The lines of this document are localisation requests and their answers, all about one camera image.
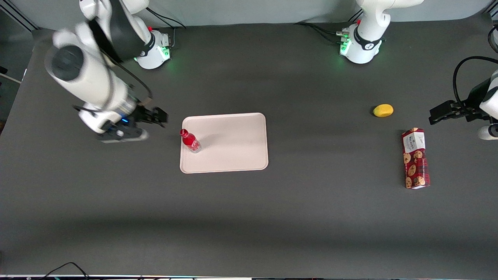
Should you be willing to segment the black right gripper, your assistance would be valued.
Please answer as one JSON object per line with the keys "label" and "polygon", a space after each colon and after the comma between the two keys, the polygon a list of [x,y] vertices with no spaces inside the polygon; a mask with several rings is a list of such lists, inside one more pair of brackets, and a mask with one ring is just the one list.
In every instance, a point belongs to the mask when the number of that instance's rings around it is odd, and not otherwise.
{"label": "black right gripper", "polygon": [[167,120],[167,112],[159,107],[153,107],[149,110],[144,106],[138,106],[130,115],[121,117],[121,120],[117,123],[117,129],[123,131],[135,130],[138,129],[138,123],[141,122],[157,124],[165,128]]}

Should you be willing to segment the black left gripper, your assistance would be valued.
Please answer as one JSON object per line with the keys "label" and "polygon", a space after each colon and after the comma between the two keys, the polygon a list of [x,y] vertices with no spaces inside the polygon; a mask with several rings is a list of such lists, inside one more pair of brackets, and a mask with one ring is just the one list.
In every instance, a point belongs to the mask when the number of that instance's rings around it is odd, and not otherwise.
{"label": "black left gripper", "polygon": [[447,119],[458,119],[465,117],[467,122],[477,119],[492,122],[492,117],[480,108],[480,104],[487,94],[491,78],[483,81],[469,92],[465,100],[461,100],[461,105],[456,101],[448,100],[429,110],[430,125],[435,125]]}

